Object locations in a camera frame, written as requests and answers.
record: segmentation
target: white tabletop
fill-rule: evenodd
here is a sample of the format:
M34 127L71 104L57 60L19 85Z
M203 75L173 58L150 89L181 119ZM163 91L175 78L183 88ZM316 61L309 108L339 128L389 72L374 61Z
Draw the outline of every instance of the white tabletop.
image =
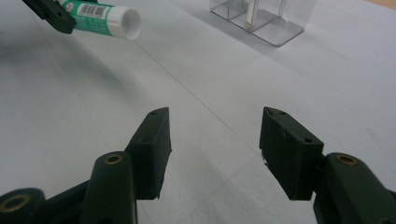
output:
M209 12L206 0L106 0L137 9L129 41L63 35L22 1L0 7L0 195L52 197L124 150L146 114L169 106L173 153L160 200L139 223L315 223L259 150L262 109L290 113L365 161L396 190L396 11L319 0L305 32L273 48Z

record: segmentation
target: screw hole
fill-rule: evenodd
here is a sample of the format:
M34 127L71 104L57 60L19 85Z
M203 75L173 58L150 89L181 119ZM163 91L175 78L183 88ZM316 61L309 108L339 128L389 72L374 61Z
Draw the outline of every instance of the screw hole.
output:
M24 207L30 201L27 194L19 194L10 197L0 204L0 213L10 213Z
M122 156L117 154L113 154L105 158L105 163L109 165L116 164L120 161L122 161Z
M356 166L358 164L358 161L356 159L349 157L347 155L338 155L337 160L349 166Z

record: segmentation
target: glue stick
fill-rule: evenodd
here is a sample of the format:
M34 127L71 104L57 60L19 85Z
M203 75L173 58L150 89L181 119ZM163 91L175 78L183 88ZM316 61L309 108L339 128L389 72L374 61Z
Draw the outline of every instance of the glue stick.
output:
M136 39L140 34L139 13L130 7L75 0L58 2L76 20L75 29L126 39Z

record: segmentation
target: clear acrylic stand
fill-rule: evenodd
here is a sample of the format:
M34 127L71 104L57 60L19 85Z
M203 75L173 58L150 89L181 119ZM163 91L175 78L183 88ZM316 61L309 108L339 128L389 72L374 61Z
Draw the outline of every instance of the clear acrylic stand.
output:
M210 0L210 10L264 41L282 46L304 31L316 0Z

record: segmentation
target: black robotic claw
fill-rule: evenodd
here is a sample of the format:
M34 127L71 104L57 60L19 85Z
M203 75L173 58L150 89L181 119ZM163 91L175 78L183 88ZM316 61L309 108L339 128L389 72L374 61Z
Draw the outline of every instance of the black robotic claw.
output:
M41 20L46 20L55 30L71 34L76 26L75 19L70 16L59 4L54 0L22 0L30 9L37 14ZM84 2L94 2L96 0L85 0Z
M323 143L287 113L264 108L260 149L290 200L317 194L318 223L396 223L395 193L363 161L344 153L323 156Z
M96 160L90 180L48 200L40 189L1 196L0 223L135 224L136 200L160 196L171 151L169 108L154 110L124 152Z

